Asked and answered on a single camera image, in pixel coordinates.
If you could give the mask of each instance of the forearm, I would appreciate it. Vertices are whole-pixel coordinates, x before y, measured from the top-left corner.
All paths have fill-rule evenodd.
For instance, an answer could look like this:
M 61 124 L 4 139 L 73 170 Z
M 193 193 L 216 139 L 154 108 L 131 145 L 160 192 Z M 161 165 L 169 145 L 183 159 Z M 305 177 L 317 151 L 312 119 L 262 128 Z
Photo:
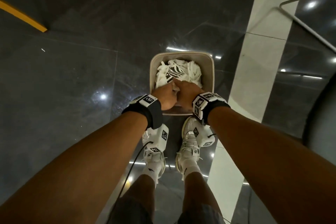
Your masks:
M 82 139 L 6 201 L 0 219 L 94 223 L 146 126 L 145 116 L 126 112 Z
M 213 109 L 208 122 L 279 223 L 333 217 L 336 167 L 330 162 L 227 107 Z

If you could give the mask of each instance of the sock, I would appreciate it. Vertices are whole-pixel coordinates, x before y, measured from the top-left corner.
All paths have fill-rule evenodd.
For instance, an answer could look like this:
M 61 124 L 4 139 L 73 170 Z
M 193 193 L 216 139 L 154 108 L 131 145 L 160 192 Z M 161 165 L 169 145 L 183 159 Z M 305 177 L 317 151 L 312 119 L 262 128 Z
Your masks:
M 182 178 L 183 181 L 185 180 L 187 175 L 190 173 L 193 173 L 193 172 L 201 173 L 201 170 L 199 166 L 197 165 L 197 162 L 192 158 L 185 158 L 181 160 L 181 166 L 183 170 L 183 178 Z
M 155 187 L 156 184 L 158 183 L 158 179 L 159 179 L 159 173 L 162 169 L 161 166 L 161 162 L 157 161 L 157 162 L 148 162 L 146 167 L 143 169 L 142 174 L 143 175 L 148 175 L 149 177 L 151 177 L 155 183 Z

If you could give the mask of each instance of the beige trash bin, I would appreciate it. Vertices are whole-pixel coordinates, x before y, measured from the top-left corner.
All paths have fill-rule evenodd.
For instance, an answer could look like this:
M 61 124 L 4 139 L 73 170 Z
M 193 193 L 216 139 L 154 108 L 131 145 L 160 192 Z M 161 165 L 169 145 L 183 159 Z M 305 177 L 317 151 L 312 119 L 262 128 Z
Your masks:
M 158 72 L 158 67 L 161 65 L 161 61 L 167 64 L 171 59 L 180 59 L 186 61 L 195 61 L 201 68 L 202 76 L 201 83 L 205 92 L 213 92 L 215 85 L 215 66 L 210 54 L 205 52 L 166 52 L 159 53 L 152 58 L 150 62 L 149 72 L 149 87 L 150 92 L 155 89 L 155 79 Z M 163 111 L 164 115 L 192 115 L 190 111 L 184 110 L 180 106 L 174 106 L 173 108 Z

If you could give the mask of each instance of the shorts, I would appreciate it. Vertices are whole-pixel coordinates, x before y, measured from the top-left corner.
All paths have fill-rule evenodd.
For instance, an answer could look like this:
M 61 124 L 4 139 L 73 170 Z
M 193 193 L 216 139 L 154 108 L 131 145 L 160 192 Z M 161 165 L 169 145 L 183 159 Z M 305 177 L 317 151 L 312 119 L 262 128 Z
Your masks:
M 182 213 L 177 224 L 225 224 L 223 217 L 210 205 Z M 146 209 L 131 197 L 121 197 L 107 224 L 153 224 Z

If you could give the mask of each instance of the fist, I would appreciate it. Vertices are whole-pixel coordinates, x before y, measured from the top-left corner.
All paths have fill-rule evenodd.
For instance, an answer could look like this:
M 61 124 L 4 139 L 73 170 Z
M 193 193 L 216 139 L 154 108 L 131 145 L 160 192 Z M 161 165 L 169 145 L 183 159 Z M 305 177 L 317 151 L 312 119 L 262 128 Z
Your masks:
M 198 94 L 204 93 L 199 86 L 193 82 L 180 81 L 173 78 L 173 82 L 179 87 L 180 91 L 177 94 L 178 103 L 186 110 L 193 109 L 193 100 Z
M 158 87 L 151 95 L 160 101 L 162 111 L 169 110 L 177 102 L 176 92 L 173 91 L 173 82 Z

